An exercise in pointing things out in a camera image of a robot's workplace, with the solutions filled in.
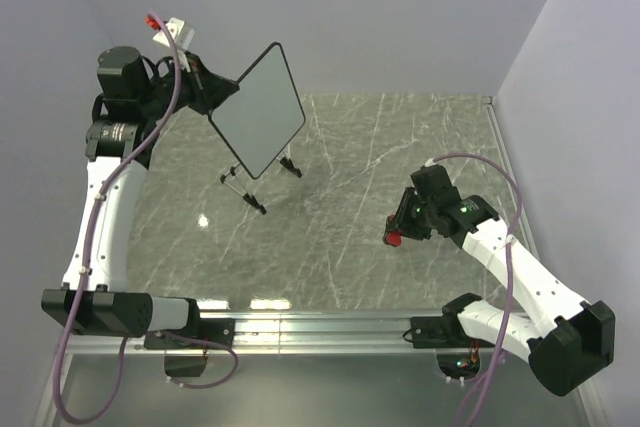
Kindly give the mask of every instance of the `light purple wall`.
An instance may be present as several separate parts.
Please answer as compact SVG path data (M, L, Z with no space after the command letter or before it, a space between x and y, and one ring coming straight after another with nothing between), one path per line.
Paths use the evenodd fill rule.
M75 245L84 135L110 45L86 0L0 0L0 423L31 425L59 330L40 310Z
M541 256L617 314L597 376L612 425L640 422L640 0L548 0L498 95Z
M157 52L149 8L196 27L193 50L236 77L273 40L313 92L495 94L545 0L91 0L117 43Z

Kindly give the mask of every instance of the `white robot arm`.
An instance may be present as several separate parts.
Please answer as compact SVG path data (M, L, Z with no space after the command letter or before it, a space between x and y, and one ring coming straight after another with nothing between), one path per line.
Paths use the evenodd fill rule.
M414 186L405 189L398 210L387 219L386 244L397 247L402 237L429 239L435 230L506 287L510 242L513 296L528 317L509 316L502 348L528 362L556 395L566 395L613 361L615 315L604 302L591 305L560 282L515 237L507 236L507 224L484 199L462 199L443 166L424 166L411 178ZM443 314L444 329L435 334L433 329L420 329L419 334L414 329L415 348L432 347L429 336L443 332L445 337L495 344L504 312L465 294L447 304Z
M151 17L147 23L157 31L154 41L168 48L169 42L158 23ZM188 106L201 115L209 115L239 90L238 83L209 72L200 58L187 50L194 34L189 24L171 18L166 27L176 45L181 72L173 112ZM153 64L133 47L114 47L98 58L103 93L94 102L93 123L86 136L88 186L78 241L61 288L45 290L41 301L43 310L64 326L85 270L84 241L90 213L99 196L102 205L93 233L91 271L73 323L75 334L141 337L147 332L171 330L186 337L198 336L200 314L195 299L127 291L129 235L155 143L149 143L146 149L140 147L144 150L124 167L109 190L99 192L123 159L145 142L156 122L168 112L171 86L176 82L172 59L164 57ZM158 67L163 62L170 68L160 77ZM145 63L152 72L151 79Z

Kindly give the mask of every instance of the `gray marble surface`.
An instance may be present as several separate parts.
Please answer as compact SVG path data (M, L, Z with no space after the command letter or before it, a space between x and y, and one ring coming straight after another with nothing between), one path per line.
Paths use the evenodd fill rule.
M500 306L503 289L449 240L382 241L409 174L427 158L470 151L499 160L479 96L309 94L289 150L297 179L273 164L242 179L266 216L219 178L235 163L206 122L184 110L154 151L129 248L131 291L229 300L284 299L297 310L439 308L465 292ZM504 216L505 181L469 160L446 162L463 196Z

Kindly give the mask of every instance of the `purple cable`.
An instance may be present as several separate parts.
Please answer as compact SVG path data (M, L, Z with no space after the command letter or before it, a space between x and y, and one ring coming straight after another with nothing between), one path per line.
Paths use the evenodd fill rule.
M226 345L222 345L217 342L211 342L209 340L199 340L199 339L190 339L188 337L182 337L181 335L177 335L172 332L164 331L162 333L167 337L171 337L172 339L179 340L181 342L188 342L194 345L201 345L203 347L209 347L211 349L224 350L226 352L229 352L231 354L231 357L233 357L233 367L231 367L231 370L229 371L229 373L224 377L222 377L220 380L216 380L215 382L211 382L210 384L186 384L172 377L170 379L171 382L173 382L176 385L179 385L180 387L183 387L185 389L194 389L194 390L210 389L211 387L216 387L220 384L224 384L227 380L233 377L233 374L235 374L236 370L238 370L238 364L239 364L238 354L236 354L231 347L227 347Z
M499 362L502 361L502 359L504 359L506 356L507 356L507 352L503 350L502 353L500 354L500 357L498 357L498 361ZM462 412L464 411L465 406L469 403L475 391L478 390L480 386L483 384L486 377L487 377L487 372L485 371L484 374L474 377L469 381L465 381L465 383L467 383L467 382L471 382L472 380L479 380L479 382L477 382L473 387L471 387L469 392L467 392L467 395L465 395L464 399L462 399L462 402L460 402L460 405L458 406L458 410L456 411L456 416L454 421L455 424L458 424L458 422L460 421L460 416L462 415Z
M78 289L73 298L73 302L71 303L71 309L69 310L69 316L67 317L67 323L64 326L62 331L62 336L60 337L60 343L58 345L58 351L56 353L56 358L54 362L53 369L53 402L60 413L60 416L69 422L70 424L88 424L89 422L93 422L94 420L101 417L107 409L111 406L114 399L116 398L116 394L118 393L118 389L120 388L120 381L122 380L122 367L124 364L124 348L127 343L127 338L122 339L122 343L120 344L120 352L118 354L118 376L116 378L115 387L113 392L111 393L109 399L106 404L99 412L93 414L90 417L86 418L78 418L74 417L67 410L64 405L64 400L62 398L62 389L60 386L60 381L62 377L62 367L64 364L65 353L67 351L67 345L69 343L69 338L71 337L71 330L73 329L73 324L76 319L76 315L78 314L78 308L80 307L80 301L82 300L82 294L87 288L89 283L89 268L91 264L91 248L93 246L93 238L95 235L96 224L98 222L98 215L100 214L100 208L102 207L103 199L106 198L107 192L111 187L111 184L118 178L118 176L122 173L122 171L149 145L160 135L160 131L169 121L171 114L176 108L178 104L178 97L180 96L180 83L182 80L182 72L180 70L180 58L178 56L178 48L176 47L173 37L167 29L164 21L154 12L149 12L149 15L153 17L153 19L158 23L162 32L167 37L169 42L169 46L171 47L171 54L173 56L173 65L175 71L175 78L173 83L173 92L171 93L171 100L169 101L169 106L167 107L167 111L162 116L162 118L158 121L156 127L149 134L149 136L142 141L142 143L129 154L127 157L122 159L122 162L118 167L114 169L109 177L104 181L102 187L99 190L100 199L96 199L91 208L91 213L89 214L89 219L87 221L87 231L84 238L84 244L82 248L82 266L85 267L86 271L80 275L80 281L78 282Z
M511 178L511 176L507 173L507 171L502 168L502 166L498 165L494 161L487 159L486 157L483 157L481 155L470 154L467 152L455 152L452 154L440 155L434 158L433 161L440 162L441 160L458 158L458 157L475 159L475 160L484 162L486 164L489 164L491 167L493 167L498 172L500 172L502 176L507 180L516 197L516 214L513 216L513 219L511 219L511 222L509 222L509 226L507 227L507 237L509 237L510 235L513 235L516 228L518 227L520 216L522 215L522 193L520 192L520 189L518 188L518 185L516 184L516 182ZM511 311L513 309L513 258L511 253L511 242L507 242L506 244L505 255L507 260L507 301L504 308L504 313L502 315L502 322L500 323L500 330L498 331L498 338L496 339L495 348L493 349L493 353L491 354L491 361L489 362L489 367L487 368L487 371L485 372L485 376L483 377L482 381L476 383L476 385L474 385L473 388L467 394L467 398L470 398L471 395L473 395L473 392L476 389L480 388L480 386L482 386L482 391L480 392L478 401L476 402L476 406L474 407L473 412L471 413L471 416L467 421L467 424L466 424L467 427L473 426L476 419L478 418L478 415L480 415L480 412L482 410L482 407L484 406L484 403L487 400L487 396L489 394L489 388L491 387L491 380L493 379L493 375L495 374L496 368L498 367L499 357L502 353L502 344L504 343L504 337L507 333L507 324L509 323L509 315L511 314ZM468 402L467 398L463 400L462 406L464 406L464 404Z

